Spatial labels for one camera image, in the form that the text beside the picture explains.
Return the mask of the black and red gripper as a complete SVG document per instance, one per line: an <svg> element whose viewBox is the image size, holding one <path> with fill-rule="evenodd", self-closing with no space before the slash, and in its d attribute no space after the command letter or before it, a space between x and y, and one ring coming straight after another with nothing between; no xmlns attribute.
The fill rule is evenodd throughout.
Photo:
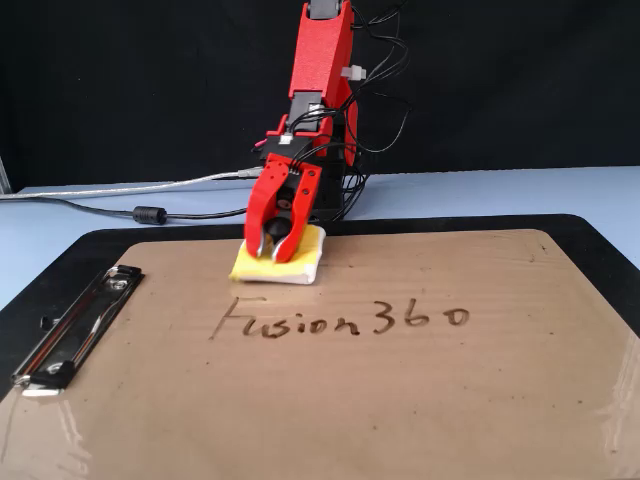
<svg viewBox="0 0 640 480"><path fill-rule="evenodd" d="M245 246L252 257L262 253L264 225L275 216L276 206L290 206L291 228L276 243L272 259L285 263L295 254L321 178L321 166L313 147L309 137L286 134L267 138L263 147L264 169L249 195L244 225Z"/></svg>

